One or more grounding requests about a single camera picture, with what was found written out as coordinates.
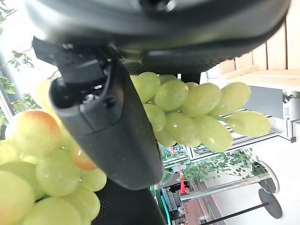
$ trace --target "black mesh fabric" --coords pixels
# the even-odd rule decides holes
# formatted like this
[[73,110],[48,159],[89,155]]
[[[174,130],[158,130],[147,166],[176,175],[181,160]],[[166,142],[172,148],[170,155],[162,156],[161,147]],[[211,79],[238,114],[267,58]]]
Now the black mesh fabric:
[[108,180],[96,194],[101,210],[92,225],[165,225],[149,189],[131,191]]

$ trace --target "indoor plant foliage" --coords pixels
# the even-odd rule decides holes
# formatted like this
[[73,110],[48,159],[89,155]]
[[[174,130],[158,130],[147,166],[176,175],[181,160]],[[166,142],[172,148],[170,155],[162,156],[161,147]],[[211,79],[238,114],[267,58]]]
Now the indoor plant foliage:
[[252,149],[222,152],[202,161],[186,164],[183,175],[185,180],[199,179],[200,182],[220,178],[221,174],[248,178],[251,176],[252,163],[257,160],[252,155]]
[[[11,16],[14,16],[14,13],[17,11],[16,9],[10,8],[7,4],[7,1],[0,0],[0,35],[3,32],[3,22]],[[32,64],[32,59],[26,54],[32,49],[17,52],[12,50],[12,58],[5,62],[4,64],[0,65],[0,69],[6,67],[7,65],[12,65],[16,70],[20,71],[20,68],[25,65],[28,67],[33,68],[34,65]],[[3,87],[3,90],[7,94],[14,95],[16,94],[15,85],[11,83],[6,77],[0,76],[0,84]],[[36,109],[40,108],[39,105],[33,100],[29,93],[23,94],[22,98],[17,101],[11,103],[13,110],[15,113],[22,112],[26,109]],[[8,121],[0,108],[0,125],[7,125]]]

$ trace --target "chrome pole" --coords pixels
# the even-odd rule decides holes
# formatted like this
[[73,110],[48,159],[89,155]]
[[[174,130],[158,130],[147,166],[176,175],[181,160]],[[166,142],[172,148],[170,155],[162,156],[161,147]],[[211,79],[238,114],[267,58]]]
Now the chrome pole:
[[219,192],[228,191],[228,190],[232,190],[235,188],[240,188],[240,187],[250,185],[250,184],[255,184],[255,183],[258,183],[258,182],[268,179],[268,178],[270,178],[270,174],[267,172],[267,173],[263,173],[261,175],[246,178],[243,180],[237,180],[237,181],[229,182],[226,184],[221,184],[218,186],[210,187],[203,191],[190,192],[188,194],[181,195],[180,199],[184,203],[184,202],[188,202],[192,199],[201,198],[203,196],[213,195],[213,194],[216,194]]

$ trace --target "grape stem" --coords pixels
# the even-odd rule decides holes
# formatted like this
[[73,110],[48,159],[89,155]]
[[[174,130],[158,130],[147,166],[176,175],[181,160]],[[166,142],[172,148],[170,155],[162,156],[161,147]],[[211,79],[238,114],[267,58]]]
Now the grape stem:
[[223,121],[223,122],[227,122],[227,118],[222,117],[222,116],[214,116],[215,119]]

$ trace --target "black plastic housing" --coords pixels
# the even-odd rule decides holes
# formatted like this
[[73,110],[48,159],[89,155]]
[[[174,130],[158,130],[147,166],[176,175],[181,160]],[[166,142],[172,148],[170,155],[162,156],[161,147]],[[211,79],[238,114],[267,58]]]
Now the black plastic housing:
[[122,64],[113,60],[105,74],[102,92],[85,103],[57,78],[49,91],[53,108],[110,179],[131,190],[149,187],[164,171],[151,124]]

